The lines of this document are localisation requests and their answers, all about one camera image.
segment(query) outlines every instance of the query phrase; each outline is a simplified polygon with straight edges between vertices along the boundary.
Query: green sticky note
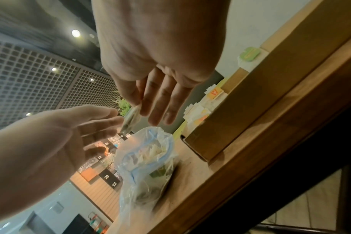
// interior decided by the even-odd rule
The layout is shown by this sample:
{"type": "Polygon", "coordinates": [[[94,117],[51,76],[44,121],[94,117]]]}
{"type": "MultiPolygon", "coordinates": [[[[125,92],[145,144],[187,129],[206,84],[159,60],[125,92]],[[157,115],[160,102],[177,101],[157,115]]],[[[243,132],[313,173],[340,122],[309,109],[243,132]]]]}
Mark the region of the green sticky note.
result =
{"type": "Polygon", "coordinates": [[[255,47],[248,47],[244,52],[240,54],[240,58],[244,61],[251,62],[253,61],[259,54],[261,50],[255,47]]]}

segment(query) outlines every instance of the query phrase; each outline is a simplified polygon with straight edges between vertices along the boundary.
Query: white wall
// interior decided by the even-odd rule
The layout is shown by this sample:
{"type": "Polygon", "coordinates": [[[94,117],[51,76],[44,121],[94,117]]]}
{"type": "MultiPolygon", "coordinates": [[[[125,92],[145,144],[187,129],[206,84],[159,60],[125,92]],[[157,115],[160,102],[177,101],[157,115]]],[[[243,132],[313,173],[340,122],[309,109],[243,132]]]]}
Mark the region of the white wall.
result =
{"type": "Polygon", "coordinates": [[[247,47],[260,47],[275,31],[310,0],[231,0],[227,35],[216,70],[230,77],[237,57],[247,47]]]}
{"type": "Polygon", "coordinates": [[[0,228],[10,222],[0,234],[20,234],[19,229],[32,212],[35,212],[56,234],[62,234],[76,215],[81,214],[87,221],[90,212],[98,214],[107,224],[111,222],[104,216],[83,194],[81,194],[72,184],[65,183],[53,194],[34,206],[14,215],[11,218],[0,222],[0,228]],[[49,208],[56,202],[60,202],[64,207],[61,214],[56,214],[49,208]]]}

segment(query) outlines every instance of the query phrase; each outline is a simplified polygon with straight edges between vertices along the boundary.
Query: tiled floor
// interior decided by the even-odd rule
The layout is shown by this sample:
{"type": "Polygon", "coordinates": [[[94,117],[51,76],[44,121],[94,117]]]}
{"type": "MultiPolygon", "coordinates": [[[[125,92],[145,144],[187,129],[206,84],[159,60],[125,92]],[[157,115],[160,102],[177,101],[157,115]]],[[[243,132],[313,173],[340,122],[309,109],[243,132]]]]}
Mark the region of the tiled floor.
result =
{"type": "MultiPolygon", "coordinates": [[[[263,223],[335,230],[341,170],[338,170],[263,223]]],[[[251,234],[263,234],[253,231],[251,234]]]]}

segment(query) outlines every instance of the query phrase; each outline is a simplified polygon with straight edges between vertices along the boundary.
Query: plastic bag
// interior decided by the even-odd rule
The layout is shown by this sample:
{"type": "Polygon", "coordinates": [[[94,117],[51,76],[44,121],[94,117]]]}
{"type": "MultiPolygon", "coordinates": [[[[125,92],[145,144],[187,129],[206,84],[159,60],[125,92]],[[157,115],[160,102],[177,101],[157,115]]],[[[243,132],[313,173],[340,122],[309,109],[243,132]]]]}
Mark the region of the plastic bag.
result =
{"type": "Polygon", "coordinates": [[[116,151],[115,167],[123,178],[120,218],[127,225],[134,209],[151,212],[175,167],[174,139],[160,127],[144,128],[116,151]]]}
{"type": "Polygon", "coordinates": [[[127,135],[132,131],[133,127],[141,120],[140,115],[141,104],[132,107],[124,117],[124,123],[121,127],[121,132],[127,135]]]}

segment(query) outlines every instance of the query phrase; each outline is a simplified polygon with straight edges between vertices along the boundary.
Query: green plant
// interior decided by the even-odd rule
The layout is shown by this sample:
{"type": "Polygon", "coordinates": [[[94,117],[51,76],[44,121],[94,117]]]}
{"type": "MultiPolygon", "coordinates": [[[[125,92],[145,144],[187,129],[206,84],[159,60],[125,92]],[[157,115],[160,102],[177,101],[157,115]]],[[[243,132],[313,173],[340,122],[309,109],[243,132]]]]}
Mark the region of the green plant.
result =
{"type": "Polygon", "coordinates": [[[125,100],[124,98],[113,100],[113,102],[119,105],[119,113],[123,117],[128,113],[129,109],[131,108],[129,102],[127,102],[127,100],[125,100]]]}

